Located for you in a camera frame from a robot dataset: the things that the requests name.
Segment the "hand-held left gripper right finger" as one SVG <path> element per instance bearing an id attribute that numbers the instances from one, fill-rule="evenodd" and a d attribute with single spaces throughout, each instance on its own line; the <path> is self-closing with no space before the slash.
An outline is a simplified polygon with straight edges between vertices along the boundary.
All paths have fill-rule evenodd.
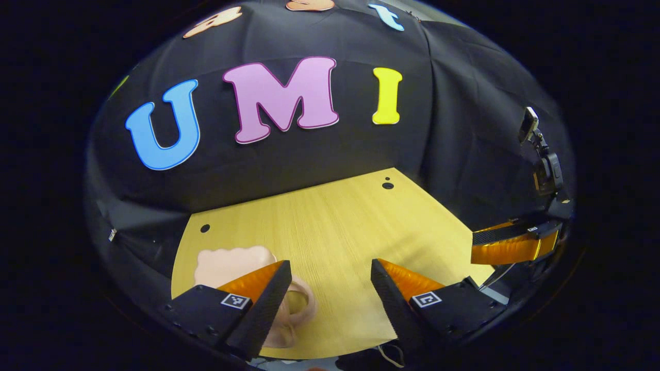
<path id="1" fill-rule="evenodd" d="M 405 355 L 457 348 L 486 328 L 507 305 L 471 279 L 443 285 L 385 259 L 372 259 L 371 282 Z"/>

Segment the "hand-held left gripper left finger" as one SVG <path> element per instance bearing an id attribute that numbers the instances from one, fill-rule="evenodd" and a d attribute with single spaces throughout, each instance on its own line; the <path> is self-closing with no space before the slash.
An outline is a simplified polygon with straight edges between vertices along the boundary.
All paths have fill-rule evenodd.
<path id="1" fill-rule="evenodd" d="M 260 353 L 292 282 L 278 261 L 219 288 L 195 285 L 162 306 L 162 316 L 203 347 L 250 361 Z"/>

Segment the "black backdrop cloth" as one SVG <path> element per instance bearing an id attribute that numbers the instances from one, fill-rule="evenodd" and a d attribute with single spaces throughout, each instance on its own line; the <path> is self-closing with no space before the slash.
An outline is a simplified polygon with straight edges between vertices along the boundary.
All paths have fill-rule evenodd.
<path id="1" fill-rule="evenodd" d="M 541 210 L 525 107 L 576 197 L 558 104 L 509 52 L 449 15 L 334 0 L 234 0 L 148 48 L 103 103 L 86 148 L 84 216 L 139 306 L 167 300 L 192 213 L 395 167 L 467 227 Z M 111 229 L 117 235 L 108 241 Z"/>

